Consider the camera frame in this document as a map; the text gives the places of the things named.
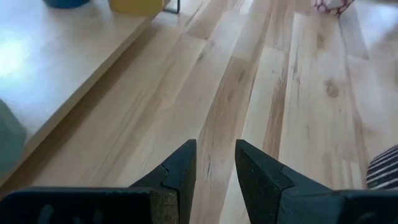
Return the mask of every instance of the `wooden floor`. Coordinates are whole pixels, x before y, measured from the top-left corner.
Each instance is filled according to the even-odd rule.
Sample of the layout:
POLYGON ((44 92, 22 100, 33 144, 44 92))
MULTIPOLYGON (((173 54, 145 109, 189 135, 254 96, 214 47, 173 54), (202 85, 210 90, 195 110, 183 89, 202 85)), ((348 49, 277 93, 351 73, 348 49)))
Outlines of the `wooden floor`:
POLYGON ((192 223, 248 223, 242 138, 334 189, 398 143, 398 5, 340 20, 311 0, 182 0, 159 15, 1 187, 128 186, 198 139, 192 223))

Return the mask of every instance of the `wood grain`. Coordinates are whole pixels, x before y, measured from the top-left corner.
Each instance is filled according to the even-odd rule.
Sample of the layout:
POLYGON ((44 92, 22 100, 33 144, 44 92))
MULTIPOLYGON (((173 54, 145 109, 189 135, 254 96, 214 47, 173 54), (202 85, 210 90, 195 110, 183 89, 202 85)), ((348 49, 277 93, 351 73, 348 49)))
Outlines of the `wood grain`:
POLYGON ((0 98, 27 132, 23 162, 154 16, 117 15, 102 0, 67 11, 0 4, 0 98))
MULTIPOLYGON (((262 50, 241 135, 241 139, 245 139, 259 149, 263 148, 264 142, 267 142, 266 139, 273 139, 274 133, 278 133, 278 127, 274 126, 277 118, 274 117, 272 108, 278 104, 275 99, 279 99, 276 95, 279 94, 281 88, 284 60, 285 54, 279 50, 268 48, 262 50)), ((275 151, 276 148, 273 145, 264 147, 264 152, 277 158, 279 148, 275 151)), ((220 223, 250 223, 235 165, 228 184, 220 223)))
POLYGON ((0 193, 128 186, 192 138, 192 223, 249 223, 237 138, 331 188, 363 188, 370 159, 398 143, 398 18, 390 4, 351 7, 338 20, 307 0, 182 0, 181 15, 157 16, 0 193))
POLYGON ((279 160, 338 189, 347 187, 339 181, 351 173, 331 169, 331 162, 358 163, 358 153, 350 151, 356 145, 347 108, 349 82, 334 20, 295 15, 279 160))

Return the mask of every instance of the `blue container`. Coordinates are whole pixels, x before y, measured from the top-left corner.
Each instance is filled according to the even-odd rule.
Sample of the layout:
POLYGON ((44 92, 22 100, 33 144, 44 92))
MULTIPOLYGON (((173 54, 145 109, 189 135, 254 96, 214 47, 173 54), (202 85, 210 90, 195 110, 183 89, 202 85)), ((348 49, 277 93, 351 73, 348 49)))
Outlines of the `blue container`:
POLYGON ((44 0, 47 5, 59 9, 73 9, 80 7, 90 0, 44 0))

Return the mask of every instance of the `striped fabric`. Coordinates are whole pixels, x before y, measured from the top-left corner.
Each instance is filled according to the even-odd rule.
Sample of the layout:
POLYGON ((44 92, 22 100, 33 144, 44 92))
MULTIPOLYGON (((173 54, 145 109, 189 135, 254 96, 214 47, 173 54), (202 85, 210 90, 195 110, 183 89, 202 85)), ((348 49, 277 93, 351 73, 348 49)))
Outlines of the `striped fabric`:
POLYGON ((398 189, 398 145, 376 156, 368 168, 368 189, 398 189))

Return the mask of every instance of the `wood knot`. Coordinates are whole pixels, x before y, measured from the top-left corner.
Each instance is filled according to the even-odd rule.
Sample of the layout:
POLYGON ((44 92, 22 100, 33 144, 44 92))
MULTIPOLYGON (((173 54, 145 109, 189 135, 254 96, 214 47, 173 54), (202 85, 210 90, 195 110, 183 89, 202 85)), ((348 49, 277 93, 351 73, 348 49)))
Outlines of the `wood knot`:
POLYGON ((323 36, 321 34, 318 34, 317 35, 317 47, 318 47, 318 49, 322 49, 323 48, 324 42, 325 41, 323 39, 323 36))
POLYGON ((204 56, 205 56, 205 53, 201 52, 197 61, 199 62, 204 56))
POLYGON ((243 71, 241 72, 241 74, 239 75, 239 78, 238 78, 238 83, 241 83, 241 81, 242 81, 242 79, 243 79, 245 73, 246 73, 245 70, 243 70, 243 71))
POLYGON ((332 98, 336 98, 339 94, 338 88, 336 84, 333 83, 333 81, 328 80, 325 82, 326 86, 326 92, 328 93, 328 96, 332 98))

